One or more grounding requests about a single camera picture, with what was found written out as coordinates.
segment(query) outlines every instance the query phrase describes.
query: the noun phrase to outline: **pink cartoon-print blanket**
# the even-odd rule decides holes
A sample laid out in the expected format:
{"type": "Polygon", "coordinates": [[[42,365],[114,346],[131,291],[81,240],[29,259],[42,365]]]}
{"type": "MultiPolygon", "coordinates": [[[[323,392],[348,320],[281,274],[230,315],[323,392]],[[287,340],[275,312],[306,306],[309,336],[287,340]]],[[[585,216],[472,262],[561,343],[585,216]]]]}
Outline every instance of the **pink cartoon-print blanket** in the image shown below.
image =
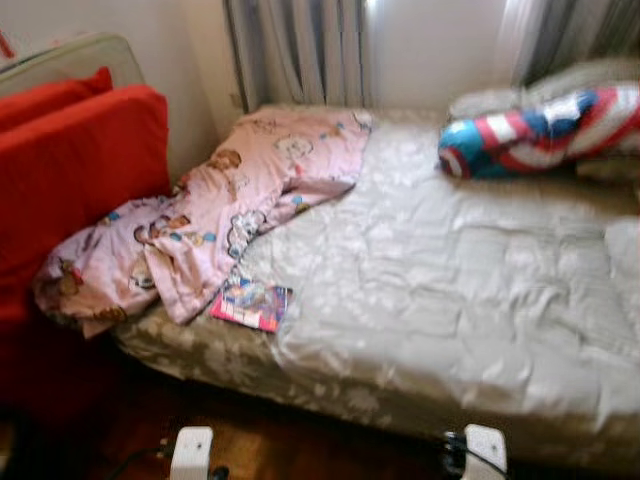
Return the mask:
{"type": "Polygon", "coordinates": [[[355,185],[370,130],[366,112],[345,110],[241,118],[173,197],[132,200],[56,247],[34,280],[36,302],[85,337],[158,297],[186,323],[256,235],[355,185]]]}

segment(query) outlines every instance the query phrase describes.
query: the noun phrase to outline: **red white and blue pillow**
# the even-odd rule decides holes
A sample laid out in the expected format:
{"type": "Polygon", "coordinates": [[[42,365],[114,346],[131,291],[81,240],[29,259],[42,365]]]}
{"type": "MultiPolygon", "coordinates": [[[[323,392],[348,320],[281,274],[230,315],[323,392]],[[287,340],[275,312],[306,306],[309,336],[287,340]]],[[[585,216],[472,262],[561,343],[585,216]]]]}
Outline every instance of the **red white and blue pillow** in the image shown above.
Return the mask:
{"type": "Polygon", "coordinates": [[[453,122],[442,132],[438,155],[450,175],[500,178],[611,149],[640,155],[638,84],[580,90],[537,108],[453,122]]]}

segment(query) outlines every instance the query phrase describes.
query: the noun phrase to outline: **book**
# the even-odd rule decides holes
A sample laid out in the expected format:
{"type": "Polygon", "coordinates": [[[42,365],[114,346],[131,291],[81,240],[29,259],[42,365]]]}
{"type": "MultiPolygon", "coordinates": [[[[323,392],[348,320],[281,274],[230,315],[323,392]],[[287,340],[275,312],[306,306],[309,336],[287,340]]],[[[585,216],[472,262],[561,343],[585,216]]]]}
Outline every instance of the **book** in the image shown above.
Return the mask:
{"type": "Polygon", "coordinates": [[[241,278],[239,283],[225,283],[209,313],[222,320],[275,332],[292,294],[290,288],[241,278]]]}

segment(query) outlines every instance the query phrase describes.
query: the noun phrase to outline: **floor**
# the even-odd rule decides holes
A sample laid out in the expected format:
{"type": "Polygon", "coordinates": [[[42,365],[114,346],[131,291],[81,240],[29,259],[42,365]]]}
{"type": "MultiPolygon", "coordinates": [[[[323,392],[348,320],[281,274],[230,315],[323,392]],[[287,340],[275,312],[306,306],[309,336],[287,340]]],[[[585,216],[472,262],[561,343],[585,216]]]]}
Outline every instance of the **floor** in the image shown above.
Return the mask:
{"type": "MultiPolygon", "coordinates": [[[[78,478],[102,480],[130,453],[175,439],[185,425],[213,428],[211,465],[228,466],[233,480],[445,478],[432,443],[180,382],[134,361],[125,365],[126,379],[96,412],[100,426],[87,428],[75,450],[85,468],[78,478]]],[[[119,478],[158,480],[168,472],[168,460],[149,456],[119,478]]],[[[598,478],[517,463],[510,473],[513,479],[598,478]]]]}

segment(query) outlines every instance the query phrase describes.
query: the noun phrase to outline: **red cushion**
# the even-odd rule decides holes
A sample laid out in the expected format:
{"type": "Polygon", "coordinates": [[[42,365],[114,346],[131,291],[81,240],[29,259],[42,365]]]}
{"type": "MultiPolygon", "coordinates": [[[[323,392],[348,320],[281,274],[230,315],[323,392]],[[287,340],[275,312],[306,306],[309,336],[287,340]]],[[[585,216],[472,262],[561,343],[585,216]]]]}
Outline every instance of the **red cushion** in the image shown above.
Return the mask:
{"type": "Polygon", "coordinates": [[[0,405],[59,420],[100,391],[80,335],[34,314],[31,279],[73,232],[168,193],[167,141],[166,100],[145,86],[0,134],[0,405]]]}
{"type": "Polygon", "coordinates": [[[107,67],[102,67],[84,80],[49,83],[0,98],[0,132],[110,90],[113,90],[111,74],[107,67]]]}
{"type": "Polygon", "coordinates": [[[131,198],[166,193],[167,109],[114,90],[0,134],[0,322],[22,322],[49,251],[131,198]]]}

